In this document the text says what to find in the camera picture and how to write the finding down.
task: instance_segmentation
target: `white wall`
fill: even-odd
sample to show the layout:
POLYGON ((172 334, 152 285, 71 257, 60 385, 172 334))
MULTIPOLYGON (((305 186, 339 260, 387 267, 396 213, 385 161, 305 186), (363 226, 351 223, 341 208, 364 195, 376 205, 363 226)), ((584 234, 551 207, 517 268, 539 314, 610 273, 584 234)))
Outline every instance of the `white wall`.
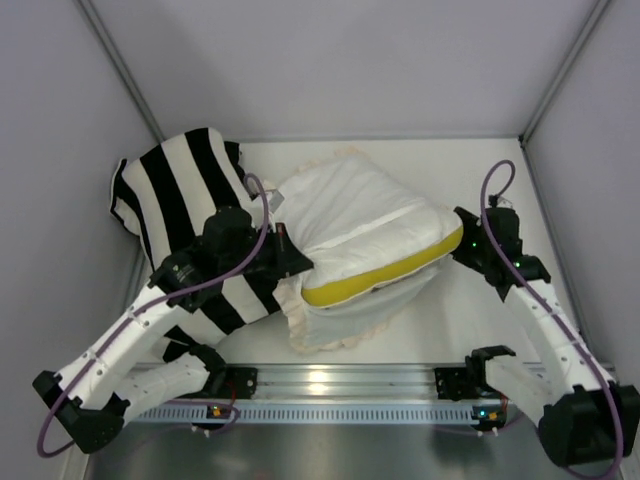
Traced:
MULTIPOLYGON (((94 341, 121 307, 135 251, 108 216, 119 156, 151 139, 71 1, 2 2, 0 385, 2 478, 58 478, 35 442, 31 382, 94 341)), ((48 445, 66 436, 54 431, 48 445)))
POLYGON ((596 349, 640 385, 640 3, 613 3, 530 145, 596 349))
POLYGON ((594 0, 94 0, 164 133, 517 136, 594 0))

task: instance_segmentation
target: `yellow fabric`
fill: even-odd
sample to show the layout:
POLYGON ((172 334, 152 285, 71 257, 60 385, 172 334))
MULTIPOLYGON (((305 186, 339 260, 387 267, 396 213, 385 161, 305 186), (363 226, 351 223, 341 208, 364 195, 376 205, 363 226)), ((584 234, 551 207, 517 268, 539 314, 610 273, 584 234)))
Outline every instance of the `yellow fabric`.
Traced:
POLYGON ((410 257, 386 267, 361 273, 344 280, 331 282, 322 287, 303 288, 302 298, 314 307, 329 307, 366 292, 381 283, 390 282, 407 275, 428 263, 455 250, 462 241, 462 226, 445 237, 441 242, 431 245, 410 257))

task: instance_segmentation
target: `black and white striped cloth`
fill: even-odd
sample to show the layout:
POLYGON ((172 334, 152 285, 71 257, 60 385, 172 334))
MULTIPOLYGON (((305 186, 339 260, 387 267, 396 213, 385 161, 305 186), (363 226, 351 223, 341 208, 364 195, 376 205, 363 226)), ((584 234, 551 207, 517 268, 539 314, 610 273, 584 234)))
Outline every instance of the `black and white striped cloth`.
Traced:
MULTIPOLYGON (((113 216, 140 237, 155 269, 172 252, 200 235, 207 218, 222 206, 247 207, 251 199, 242 179, 239 146, 219 132, 200 128, 173 137, 137 160, 123 159, 113 177, 113 216)), ((171 361, 198 343, 215 346, 222 338, 280 306, 276 283, 263 275, 225 281, 222 295, 173 328, 162 358, 171 361)))

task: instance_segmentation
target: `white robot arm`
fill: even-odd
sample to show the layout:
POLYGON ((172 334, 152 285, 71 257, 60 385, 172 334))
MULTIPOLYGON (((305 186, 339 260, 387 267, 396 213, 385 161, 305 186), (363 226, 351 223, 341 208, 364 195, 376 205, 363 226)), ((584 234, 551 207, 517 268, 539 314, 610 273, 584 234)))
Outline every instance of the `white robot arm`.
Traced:
MULTIPOLYGON (((447 378, 438 382, 443 385, 441 398, 455 401, 497 392, 507 396, 538 426, 542 446, 557 465, 619 457, 620 446, 629 455, 640 421, 640 395, 635 387, 616 383, 589 353, 540 260, 523 255, 515 211, 494 201, 483 211, 483 221, 460 207, 456 213, 464 235, 454 260, 484 275, 495 287, 525 328, 548 381, 532 375, 508 347, 484 347, 466 358, 462 379, 457 372, 454 384, 447 378), (497 240, 490 238, 483 222, 490 223, 497 240)), ((207 221, 202 237, 165 259, 133 305, 91 348, 58 372, 45 371, 36 378, 34 388, 52 409, 50 415, 55 414, 82 451, 104 447, 149 408, 194 392, 215 395, 226 366, 207 346, 194 347, 154 370, 130 372, 160 337, 221 290, 221 285, 196 287, 238 265, 254 245, 256 231, 246 212, 218 212, 207 221), (185 289, 190 290, 188 295, 169 298, 185 289), (148 307, 149 302, 156 304, 148 307)), ((244 272, 267 271, 283 278, 312 266, 291 243, 284 225, 278 224, 244 272)), ((504 419, 501 422, 497 426, 504 425, 504 419)))
POLYGON ((203 235, 162 262, 133 304, 97 342, 58 372, 44 371, 34 380, 35 390, 51 409, 48 420, 55 415, 83 452, 103 448, 150 408, 196 392, 215 396, 226 364, 206 345, 192 347, 161 367, 131 373, 158 339, 220 294, 222 283, 215 279, 243 263, 238 273, 263 272, 274 279, 313 267, 295 248, 284 224, 276 224, 268 233, 265 229, 259 241, 251 221, 239 208, 209 218, 203 235), (257 254, 247 256, 250 250, 257 254), (250 257, 250 262, 241 261, 250 257))
POLYGON ((482 219, 456 208, 464 235, 453 258, 496 289, 524 327, 548 381, 533 375, 508 347, 490 346, 466 358, 462 388, 443 380, 445 390, 455 392, 444 397, 505 395, 538 427, 542 447, 558 466, 619 458, 619 448, 628 456, 640 421, 638 391, 619 385, 594 358, 562 310, 542 262, 523 254, 518 215, 499 207, 498 196, 489 198, 482 219))

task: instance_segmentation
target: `enclosure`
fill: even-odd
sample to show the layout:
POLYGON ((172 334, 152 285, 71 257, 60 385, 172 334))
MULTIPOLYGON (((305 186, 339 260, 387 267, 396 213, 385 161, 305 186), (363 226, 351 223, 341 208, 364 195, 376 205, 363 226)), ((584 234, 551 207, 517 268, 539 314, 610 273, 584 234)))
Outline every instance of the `enclosure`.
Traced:
MULTIPOLYGON (((6 478, 570 478, 526 422, 477 439, 419 422, 282 419, 208 440, 177 430, 144 447, 164 427, 134 423, 91 458, 77 448, 37 458, 46 410, 32 380, 94 342, 150 271, 108 214, 118 160, 199 127, 238 142, 243 168, 276 184, 358 151, 468 210, 487 170, 512 160, 507 197, 525 250, 543 260, 597 358, 640 385, 637 2, 7 0, 2 11, 6 478)), ((277 379, 258 402, 265 412, 348 407, 361 395, 374 415, 402 415, 433 388, 433 367, 474 348, 505 344, 539 365, 484 287, 451 265, 353 348, 297 353, 275 313, 218 351, 277 379), (310 372, 324 380, 302 380, 310 372), (406 378, 404 393, 381 387, 390 378, 406 378), (329 392, 317 395, 323 382, 329 392)), ((47 443, 67 440, 54 428, 47 443)), ((637 452, 620 478, 640 478, 637 452)))

